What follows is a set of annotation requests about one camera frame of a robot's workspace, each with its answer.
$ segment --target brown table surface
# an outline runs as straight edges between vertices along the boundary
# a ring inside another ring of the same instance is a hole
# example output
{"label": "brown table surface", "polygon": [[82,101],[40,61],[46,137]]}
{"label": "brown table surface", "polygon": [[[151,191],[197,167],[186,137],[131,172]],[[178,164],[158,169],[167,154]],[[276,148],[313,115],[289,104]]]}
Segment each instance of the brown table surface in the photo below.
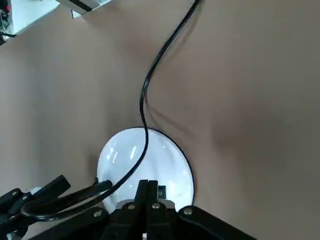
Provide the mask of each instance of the brown table surface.
{"label": "brown table surface", "polygon": [[[0,47],[0,194],[78,190],[140,126],[143,78],[191,0],[59,6]],[[320,2],[206,0],[148,90],[148,122],[196,176],[195,204],[260,240],[319,239]]]}

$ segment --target white dome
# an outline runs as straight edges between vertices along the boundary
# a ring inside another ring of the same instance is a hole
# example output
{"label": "white dome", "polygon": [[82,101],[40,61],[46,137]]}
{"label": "white dome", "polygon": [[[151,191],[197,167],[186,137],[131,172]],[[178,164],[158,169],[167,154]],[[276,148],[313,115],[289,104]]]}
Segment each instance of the white dome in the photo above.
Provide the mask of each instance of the white dome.
{"label": "white dome", "polygon": [[[190,166],[179,147],[164,134],[150,129],[146,155],[134,174],[111,196],[103,200],[109,213],[118,202],[134,199],[140,180],[157,180],[166,186],[166,199],[175,203],[175,209],[191,205],[194,183]],[[98,162],[99,182],[118,182],[137,162],[145,146],[142,127],[123,130],[104,146]]]}

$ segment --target white round object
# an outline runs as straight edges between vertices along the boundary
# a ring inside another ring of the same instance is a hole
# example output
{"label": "white round object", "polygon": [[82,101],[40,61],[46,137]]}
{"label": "white round object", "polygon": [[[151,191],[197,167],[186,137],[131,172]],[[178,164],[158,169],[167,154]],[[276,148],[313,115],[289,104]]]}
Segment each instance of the white round object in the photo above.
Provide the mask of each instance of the white round object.
{"label": "white round object", "polygon": [[[135,198],[140,180],[157,180],[158,185],[166,186],[166,199],[175,203],[177,211],[193,203],[193,175],[185,155],[164,134],[150,128],[148,133],[148,149],[138,169],[114,194],[103,200],[109,213],[116,209],[117,203]],[[98,181],[118,182],[139,159],[145,138],[142,127],[114,135],[100,154]]]}

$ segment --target tan surface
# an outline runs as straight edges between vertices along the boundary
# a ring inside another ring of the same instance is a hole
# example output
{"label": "tan surface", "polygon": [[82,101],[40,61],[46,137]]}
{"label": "tan surface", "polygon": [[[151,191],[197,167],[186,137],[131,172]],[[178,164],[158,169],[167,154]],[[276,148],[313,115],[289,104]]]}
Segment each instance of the tan surface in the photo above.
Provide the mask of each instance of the tan surface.
{"label": "tan surface", "polygon": [[[115,0],[74,20],[59,7],[0,47],[0,194],[91,183],[104,143],[141,125],[143,78],[191,3]],[[319,9],[206,0],[149,88],[195,204],[258,239],[319,239]]]}

